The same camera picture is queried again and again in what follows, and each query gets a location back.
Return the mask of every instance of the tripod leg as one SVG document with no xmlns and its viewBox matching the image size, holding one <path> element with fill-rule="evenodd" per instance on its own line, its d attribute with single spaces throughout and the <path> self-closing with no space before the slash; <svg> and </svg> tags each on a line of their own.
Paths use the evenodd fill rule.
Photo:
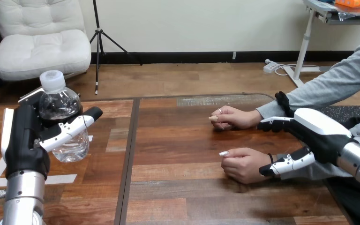
<svg viewBox="0 0 360 225">
<path fill-rule="evenodd" d="M 139 57 L 134 56 L 134 55 L 128 53 L 124 48 L 122 48 L 118 43 L 116 43 L 116 42 L 115 42 L 112 38 L 110 38 L 106 33 L 103 32 L 103 35 L 106 36 L 106 37 L 107 37 L 110 41 L 112 41 L 114 44 L 116 44 L 122 51 L 124 51 L 124 52 L 125 52 L 126 54 L 128 54 L 130 57 L 135 58 L 135 59 L 139 62 L 140 66 L 143 65 L 143 63 L 142 63 L 142 61 L 139 59 Z"/>
<path fill-rule="evenodd" d="M 103 50 L 103 39 L 101 38 L 101 33 L 98 34 L 98 37 L 100 38 L 100 50 L 101 50 L 101 56 L 103 57 L 105 55 L 105 52 Z"/>
<path fill-rule="evenodd" d="M 92 41 L 94 40 L 94 38 L 96 37 L 97 33 L 94 33 L 92 39 L 90 40 L 90 43 L 92 44 Z"/>
<path fill-rule="evenodd" d="M 98 37 L 97 37 L 97 62 L 96 62 L 96 91 L 94 93 L 95 95 L 97 94 L 97 91 L 98 91 L 98 69 L 100 67 L 100 61 L 99 61 L 100 39 L 101 39 L 101 36 L 98 35 Z"/>
</svg>

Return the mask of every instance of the woman's left hand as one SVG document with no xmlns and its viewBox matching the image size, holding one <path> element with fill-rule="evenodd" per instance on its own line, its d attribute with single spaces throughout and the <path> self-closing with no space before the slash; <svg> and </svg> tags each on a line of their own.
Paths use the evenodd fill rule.
<svg viewBox="0 0 360 225">
<path fill-rule="evenodd" d="M 221 167 L 226 175 L 241 183 L 250 184 L 270 179 L 259 173 L 260 167 L 271 163 L 270 156 L 267 154 L 250 148 L 242 148 L 231 149 L 222 152 L 221 155 L 224 156 Z"/>
</svg>

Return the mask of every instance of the black bracelet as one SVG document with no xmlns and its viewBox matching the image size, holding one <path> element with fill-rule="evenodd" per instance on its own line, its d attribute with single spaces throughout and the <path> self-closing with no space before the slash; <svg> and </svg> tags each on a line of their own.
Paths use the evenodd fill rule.
<svg viewBox="0 0 360 225">
<path fill-rule="evenodd" d="M 269 155 L 269 156 L 270 156 L 270 159 L 271 159 L 271 164 L 274 164 L 274 159 L 272 158 L 271 153 L 268 153 L 267 155 Z"/>
</svg>

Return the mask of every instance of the robotic hand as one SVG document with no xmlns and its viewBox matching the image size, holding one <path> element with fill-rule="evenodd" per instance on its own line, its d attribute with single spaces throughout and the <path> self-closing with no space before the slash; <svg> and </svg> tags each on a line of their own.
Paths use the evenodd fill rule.
<svg viewBox="0 0 360 225">
<path fill-rule="evenodd" d="M 360 182 L 360 144 L 348 129 L 323 113 L 301 108 L 295 111 L 294 118 L 271 117 L 262 120 L 257 128 L 265 132 L 290 132 L 307 145 L 262 166 L 259 169 L 262 176 L 290 172 L 318 161 L 340 167 Z"/>
<path fill-rule="evenodd" d="M 43 225 L 45 180 L 50 170 L 48 152 L 69 141 L 93 124 L 103 112 L 92 107 L 82 115 L 46 129 L 38 116 L 43 89 L 19 101 L 16 109 L 5 109 L 1 153 L 5 160 L 7 189 L 0 225 Z"/>
</svg>

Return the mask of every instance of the gray sleeve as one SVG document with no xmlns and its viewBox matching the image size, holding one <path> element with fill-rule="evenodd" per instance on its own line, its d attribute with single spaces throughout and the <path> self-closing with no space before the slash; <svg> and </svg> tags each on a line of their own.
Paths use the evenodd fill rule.
<svg viewBox="0 0 360 225">
<path fill-rule="evenodd" d="M 321 108 L 342 101 L 359 90 L 360 46 L 353 55 L 335 64 L 328 72 L 291 91 L 287 96 L 293 110 L 302 107 Z M 285 116 L 276 101 L 257 110 L 263 118 Z"/>
</svg>

